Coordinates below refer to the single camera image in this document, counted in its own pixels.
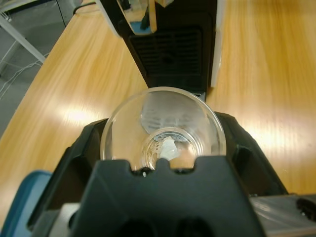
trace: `blue object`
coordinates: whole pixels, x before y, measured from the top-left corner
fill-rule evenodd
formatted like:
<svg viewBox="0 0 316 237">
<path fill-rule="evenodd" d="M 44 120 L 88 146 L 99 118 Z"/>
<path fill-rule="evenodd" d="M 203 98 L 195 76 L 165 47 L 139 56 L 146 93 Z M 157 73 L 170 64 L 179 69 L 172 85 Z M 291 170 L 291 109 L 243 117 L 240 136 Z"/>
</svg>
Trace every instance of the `blue object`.
<svg viewBox="0 0 316 237">
<path fill-rule="evenodd" d="M 6 216 L 1 237 L 31 236 L 26 224 L 51 175 L 51 172 L 36 170 L 23 179 Z"/>
</svg>

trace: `wood grain surface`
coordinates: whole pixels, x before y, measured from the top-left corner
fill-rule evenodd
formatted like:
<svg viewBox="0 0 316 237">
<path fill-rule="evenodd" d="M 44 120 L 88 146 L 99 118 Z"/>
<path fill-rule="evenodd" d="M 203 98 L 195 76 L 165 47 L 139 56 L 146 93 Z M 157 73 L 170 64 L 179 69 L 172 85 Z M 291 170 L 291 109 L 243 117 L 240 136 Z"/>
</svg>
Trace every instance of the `wood grain surface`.
<svg viewBox="0 0 316 237">
<path fill-rule="evenodd" d="M 316 1 L 228 0 L 207 97 L 257 140 L 289 192 L 316 193 Z M 22 179 L 53 171 L 88 123 L 146 89 L 97 6 L 78 10 L 0 140 L 0 223 Z"/>
</svg>

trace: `glass rim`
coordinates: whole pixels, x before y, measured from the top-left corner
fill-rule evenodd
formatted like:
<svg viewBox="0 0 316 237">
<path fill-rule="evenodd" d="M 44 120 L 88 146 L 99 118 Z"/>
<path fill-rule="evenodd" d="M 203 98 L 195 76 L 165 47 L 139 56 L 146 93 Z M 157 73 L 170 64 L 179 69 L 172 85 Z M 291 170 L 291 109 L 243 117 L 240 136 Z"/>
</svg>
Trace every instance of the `glass rim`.
<svg viewBox="0 0 316 237">
<path fill-rule="evenodd" d="M 226 155 L 225 133 L 224 133 L 224 130 L 222 128 L 220 121 L 218 120 L 216 114 L 212 111 L 212 109 L 204 101 L 202 101 L 200 98 L 198 98 L 196 95 L 194 95 L 186 90 L 175 88 L 175 87 L 169 87 L 169 86 L 158 86 L 158 87 L 148 88 L 147 90 L 143 90 L 141 92 L 138 92 L 138 93 L 128 97 L 126 100 L 121 102 L 119 104 L 119 106 L 113 111 L 112 115 L 108 118 L 108 120 L 105 124 L 105 127 L 104 127 L 103 132 L 102 132 L 102 136 L 101 136 L 101 141 L 100 141 L 100 159 L 101 160 L 106 159 L 106 157 L 105 157 L 106 134 L 108 134 L 108 131 L 111 127 L 111 123 L 113 121 L 115 121 L 115 117 L 118 115 L 121 108 L 125 107 L 125 105 L 129 104 L 131 101 L 138 98 L 139 96 L 149 94 L 149 93 L 155 92 L 155 91 L 170 91 L 170 92 L 177 92 L 179 94 L 186 95 L 189 98 L 193 99 L 195 102 L 197 102 L 200 106 L 207 109 L 212 114 L 212 119 L 215 123 L 215 127 L 217 129 L 218 136 L 219 136 L 218 140 L 222 144 L 222 150 L 220 150 L 219 155 L 223 155 L 223 156 Z"/>
</svg>

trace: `small white label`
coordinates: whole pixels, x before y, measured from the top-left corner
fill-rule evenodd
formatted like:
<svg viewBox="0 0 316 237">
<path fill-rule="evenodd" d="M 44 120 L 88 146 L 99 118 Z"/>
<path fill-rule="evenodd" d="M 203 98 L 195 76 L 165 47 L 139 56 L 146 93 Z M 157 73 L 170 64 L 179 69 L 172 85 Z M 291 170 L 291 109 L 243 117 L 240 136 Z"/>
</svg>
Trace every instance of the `small white label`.
<svg viewBox="0 0 316 237">
<path fill-rule="evenodd" d="M 165 158 L 167 160 L 172 160 L 179 156 L 178 149 L 174 144 L 174 140 L 171 137 L 165 138 L 162 143 L 160 158 Z"/>
</svg>

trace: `gray floor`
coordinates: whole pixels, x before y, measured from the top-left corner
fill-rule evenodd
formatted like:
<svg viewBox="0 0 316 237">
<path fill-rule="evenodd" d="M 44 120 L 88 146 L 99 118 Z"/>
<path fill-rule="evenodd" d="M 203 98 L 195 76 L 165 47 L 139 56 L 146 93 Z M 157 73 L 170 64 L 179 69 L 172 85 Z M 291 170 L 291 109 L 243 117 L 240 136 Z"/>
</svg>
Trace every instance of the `gray floor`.
<svg viewBox="0 0 316 237">
<path fill-rule="evenodd" d="M 80 0 L 59 0 L 66 24 Z M 48 54 L 62 34 L 63 24 L 56 1 L 49 1 L 12 14 L 10 22 L 42 54 Z M 0 28 L 0 137 L 40 69 L 39 65 L 13 76 L 36 58 Z"/>
</svg>

